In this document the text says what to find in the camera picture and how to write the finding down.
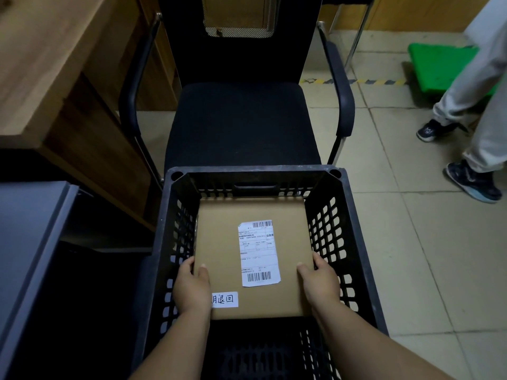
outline sneaker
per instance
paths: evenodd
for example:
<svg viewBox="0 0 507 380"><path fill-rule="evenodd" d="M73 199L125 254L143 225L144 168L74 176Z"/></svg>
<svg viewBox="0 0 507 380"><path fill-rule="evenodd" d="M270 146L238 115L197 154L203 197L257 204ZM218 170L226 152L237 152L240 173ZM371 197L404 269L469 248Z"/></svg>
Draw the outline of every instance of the sneaker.
<svg viewBox="0 0 507 380"><path fill-rule="evenodd" d="M447 164L444 172L462 190L483 203L496 203L502 192L493 182L493 172L477 173L466 160Z"/></svg>
<svg viewBox="0 0 507 380"><path fill-rule="evenodd" d="M437 120L430 120L424 127L417 131L417 137L424 142L431 142L437 137L447 135L458 127L457 122L443 126Z"/></svg>

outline handwritten label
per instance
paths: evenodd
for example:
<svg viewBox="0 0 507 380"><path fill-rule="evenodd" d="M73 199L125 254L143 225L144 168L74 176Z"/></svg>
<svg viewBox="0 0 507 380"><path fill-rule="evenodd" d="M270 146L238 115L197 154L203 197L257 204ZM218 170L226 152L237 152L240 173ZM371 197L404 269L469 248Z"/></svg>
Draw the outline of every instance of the handwritten label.
<svg viewBox="0 0 507 380"><path fill-rule="evenodd" d="M238 226L243 287L281 281L271 220L242 222Z"/></svg>
<svg viewBox="0 0 507 380"><path fill-rule="evenodd" d="M212 308L237 308L237 292L217 292L212 293Z"/></svg>

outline yellow and black hazard tape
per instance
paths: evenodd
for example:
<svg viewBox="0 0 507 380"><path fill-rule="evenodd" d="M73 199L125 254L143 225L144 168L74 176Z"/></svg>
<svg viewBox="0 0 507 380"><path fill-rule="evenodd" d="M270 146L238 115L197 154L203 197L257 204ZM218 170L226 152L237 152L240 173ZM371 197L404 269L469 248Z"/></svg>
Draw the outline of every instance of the yellow and black hazard tape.
<svg viewBox="0 0 507 380"><path fill-rule="evenodd" d="M333 84L333 79L324 80L323 78L307 78L299 81L300 84ZM408 81L405 78L399 80L369 80L367 78L350 78L349 84L366 84L366 85L407 85Z"/></svg>

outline chair backrest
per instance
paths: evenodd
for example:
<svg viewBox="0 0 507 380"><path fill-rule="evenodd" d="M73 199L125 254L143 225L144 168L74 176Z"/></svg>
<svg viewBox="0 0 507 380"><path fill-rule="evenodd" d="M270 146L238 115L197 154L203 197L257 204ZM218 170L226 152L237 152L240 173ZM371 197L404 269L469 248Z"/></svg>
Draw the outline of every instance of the chair backrest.
<svg viewBox="0 0 507 380"><path fill-rule="evenodd" d="M261 27L237 28L207 27L203 0L159 0L182 86L299 82L322 0L263 2L271 20L264 17Z"/></svg>

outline barcode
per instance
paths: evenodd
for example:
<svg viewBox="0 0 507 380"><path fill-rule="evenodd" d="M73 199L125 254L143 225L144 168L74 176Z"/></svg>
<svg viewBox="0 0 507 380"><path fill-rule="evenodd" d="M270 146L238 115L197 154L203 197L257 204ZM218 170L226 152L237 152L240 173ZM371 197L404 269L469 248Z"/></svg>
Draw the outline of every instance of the barcode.
<svg viewBox="0 0 507 380"><path fill-rule="evenodd" d="M254 228L258 228L258 227L261 227L261 226L271 226L271 220L268 220L268 221L257 221L257 222L253 222L253 227Z"/></svg>
<svg viewBox="0 0 507 380"><path fill-rule="evenodd" d="M259 273L249 273L248 274L248 281L263 281L263 280L270 280L271 279L271 272L259 272Z"/></svg>

